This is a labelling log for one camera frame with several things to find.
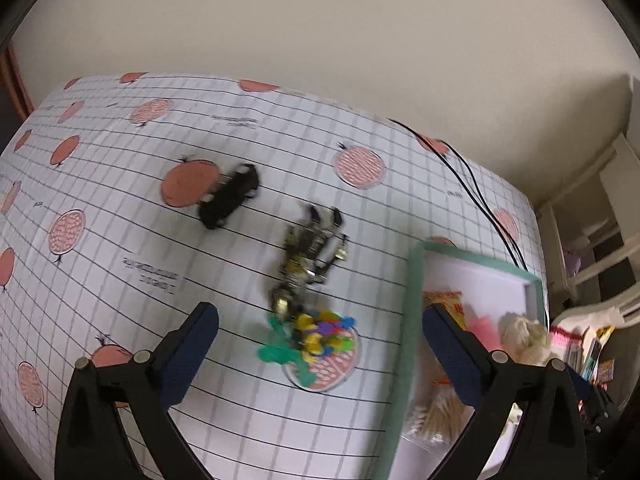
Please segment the rice cracker snack packet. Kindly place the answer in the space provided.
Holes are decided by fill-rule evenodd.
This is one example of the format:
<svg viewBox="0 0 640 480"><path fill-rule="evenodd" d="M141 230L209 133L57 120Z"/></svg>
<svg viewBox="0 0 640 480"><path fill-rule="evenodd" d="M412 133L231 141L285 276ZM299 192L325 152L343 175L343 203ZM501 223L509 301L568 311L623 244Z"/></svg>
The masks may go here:
<svg viewBox="0 0 640 480"><path fill-rule="evenodd" d="M461 290L426 290L423 293L424 309L435 304L443 306L462 330L466 330L468 326L466 326Z"/></svg>

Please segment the grid pomegranate tablecloth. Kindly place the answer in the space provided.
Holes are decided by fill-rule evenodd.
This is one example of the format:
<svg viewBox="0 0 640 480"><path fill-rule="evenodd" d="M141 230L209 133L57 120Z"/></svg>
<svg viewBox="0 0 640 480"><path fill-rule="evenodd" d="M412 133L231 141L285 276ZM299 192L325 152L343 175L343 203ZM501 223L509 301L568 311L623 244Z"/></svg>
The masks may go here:
<svg viewBox="0 0 640 480"><path fill-rule="evenodd" d="M241 164L257 195L216 230L198 218ZM465 189L478 185L515 242ZM359 360L326 392L258 360L288 226L338 208L347 258L310 304L356 321ZM171 416L219 479L367 479L421 240L544 274L527 197L407 130L248 80L129 73L52 92L1 155L1 411L39 477L54 469L82 356L155 347L202 301L220 330Z"/></svg>

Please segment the black gold action figure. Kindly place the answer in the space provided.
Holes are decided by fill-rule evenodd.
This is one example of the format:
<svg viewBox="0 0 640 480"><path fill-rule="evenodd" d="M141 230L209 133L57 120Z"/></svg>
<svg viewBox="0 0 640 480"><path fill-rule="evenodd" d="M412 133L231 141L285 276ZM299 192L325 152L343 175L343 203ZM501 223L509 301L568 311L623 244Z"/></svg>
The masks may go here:
<svg viewBox="0 0 640 480"><path fill-rule="evenodd" d="M332 208L328 224L316 206L309 205L307 211L302 226L288 226L280 282L271 291L271 310L281 322L304 312L308 288L324 284L329 270L347 258L348 236L343 232L341 211Z"/></svg>

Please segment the small black toy car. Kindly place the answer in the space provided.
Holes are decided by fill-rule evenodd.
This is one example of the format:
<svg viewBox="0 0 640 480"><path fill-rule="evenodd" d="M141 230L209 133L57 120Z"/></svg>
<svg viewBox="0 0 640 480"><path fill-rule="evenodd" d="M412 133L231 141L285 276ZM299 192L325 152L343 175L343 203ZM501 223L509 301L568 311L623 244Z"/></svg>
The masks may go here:
<svg viewBox="0 0 640 480"><path fill-rule="evenodd" d="M216 230L247 200L257 195L260 180L253 164L241 164L231 177L217 188L210 200L198 205L198 218L206 229Z"/></svg>

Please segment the cream lace cloth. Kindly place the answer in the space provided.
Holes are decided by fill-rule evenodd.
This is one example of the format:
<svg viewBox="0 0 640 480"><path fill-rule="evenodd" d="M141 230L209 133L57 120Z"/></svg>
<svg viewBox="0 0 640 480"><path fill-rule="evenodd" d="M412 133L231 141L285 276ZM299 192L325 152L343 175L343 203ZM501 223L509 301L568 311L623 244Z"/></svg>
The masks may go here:
<svg viewBox="0 0 640 480"><path fill-rule="evenodd" d="M546 366L559 359L549 331L537 320L509 312L500 320L499 334L501 347L518 364Z"/></svg>

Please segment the pink white crochet mat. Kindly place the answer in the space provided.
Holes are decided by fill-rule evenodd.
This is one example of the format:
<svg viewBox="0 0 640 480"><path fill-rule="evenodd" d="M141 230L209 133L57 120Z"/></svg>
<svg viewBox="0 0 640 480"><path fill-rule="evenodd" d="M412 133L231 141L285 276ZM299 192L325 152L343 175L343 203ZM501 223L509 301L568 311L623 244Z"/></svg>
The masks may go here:
<svg viewBox="0 0 640 480"><path fill-rule="evenodd" d="M582 335L563 330L558 326L550 327L550 352L558 359L566 362L570 356L570 348L582 348Z"/></svg>

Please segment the white tray with teal rim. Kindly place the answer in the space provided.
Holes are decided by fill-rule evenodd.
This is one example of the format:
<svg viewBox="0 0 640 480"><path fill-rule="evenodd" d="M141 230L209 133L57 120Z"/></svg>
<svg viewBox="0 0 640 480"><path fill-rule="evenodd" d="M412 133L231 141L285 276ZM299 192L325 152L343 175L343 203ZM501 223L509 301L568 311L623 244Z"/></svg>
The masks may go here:
<svg viewBox="0 0 640 480"><path fill-rule="evenodd" d="M422 333L423 295L456 292L465 326L485 326L498 338L516 316L548 324L544 283L511 263L475 252L424 240L409 254L402 296L400 347L390 385L390 405L378 438L373 479L409 479L429 474L438 462L435 452L401 437L407 413L426 403L440 371Z"/></svg>

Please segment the pink hair roller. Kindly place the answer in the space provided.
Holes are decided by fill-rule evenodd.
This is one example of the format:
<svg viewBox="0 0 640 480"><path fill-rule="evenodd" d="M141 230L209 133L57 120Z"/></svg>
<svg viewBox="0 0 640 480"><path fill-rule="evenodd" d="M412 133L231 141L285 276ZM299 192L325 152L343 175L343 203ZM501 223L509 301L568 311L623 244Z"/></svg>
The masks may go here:
<svg viewBox="0 0 640 480"><path fill-rule="evenodd" d="M480 318L473 318L466 329L478 339L487 351L502 349L497 326L495 326L490 316L484 315Z"/></svg>

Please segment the colourful bead toy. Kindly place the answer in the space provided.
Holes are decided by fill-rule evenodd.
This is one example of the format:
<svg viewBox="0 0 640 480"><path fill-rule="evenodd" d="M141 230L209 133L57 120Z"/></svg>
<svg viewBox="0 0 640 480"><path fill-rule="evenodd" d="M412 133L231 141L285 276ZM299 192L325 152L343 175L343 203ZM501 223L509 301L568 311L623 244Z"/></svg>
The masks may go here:
<svg viewBox="0 0 640 480"><path fill-rule="evenodd" d="M300 312L286 320L273 315L272 334L257 350L264 363L281 365L296 387L326 392L344 382L359 360L356 321L331 310Z"/></svg>

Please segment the yellow snack packet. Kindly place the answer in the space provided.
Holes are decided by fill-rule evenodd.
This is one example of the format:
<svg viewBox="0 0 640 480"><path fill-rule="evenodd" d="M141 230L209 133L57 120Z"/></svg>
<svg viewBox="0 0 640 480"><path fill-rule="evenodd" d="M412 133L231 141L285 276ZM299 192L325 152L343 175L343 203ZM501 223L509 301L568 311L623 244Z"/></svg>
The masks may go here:
<svg viewBox="0 0 640 480"><path fill-rule="evenodd" d="M599 328L596 331L597 340L599 341L599 344L602 347L604 347L608 342L608 340L611 338L612 333L614 333L614 330L615 330L614 326L605 326L605 327Z"/></svg>

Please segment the cream wooden shelf unit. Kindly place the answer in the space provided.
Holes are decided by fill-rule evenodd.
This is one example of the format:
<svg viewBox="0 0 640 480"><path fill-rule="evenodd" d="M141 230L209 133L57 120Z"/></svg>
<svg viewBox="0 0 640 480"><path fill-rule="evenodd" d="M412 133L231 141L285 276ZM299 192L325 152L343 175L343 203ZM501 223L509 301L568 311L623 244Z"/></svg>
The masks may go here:
<svg viewBox="0 0 640 480"><path fill-rule="evenodd" d="M550 316L600 313L618 328L639 323L639 79L629 78L626 128L537 211ZM598 278L621 263L634 282L603 300Z"/></svg>

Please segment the bag of cotton swabs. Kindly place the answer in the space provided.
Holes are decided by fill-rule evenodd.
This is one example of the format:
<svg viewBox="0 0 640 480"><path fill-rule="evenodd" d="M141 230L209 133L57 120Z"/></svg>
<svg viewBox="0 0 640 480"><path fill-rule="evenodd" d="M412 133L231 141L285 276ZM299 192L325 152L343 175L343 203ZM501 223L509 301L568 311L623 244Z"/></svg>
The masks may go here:
<svg viewBox="0 0 640 480"><path fill-rule="evenodd" d="M425 404L413 405L402 435L422 446L452 445L472 414L453 388L441 386Z"/></svg>

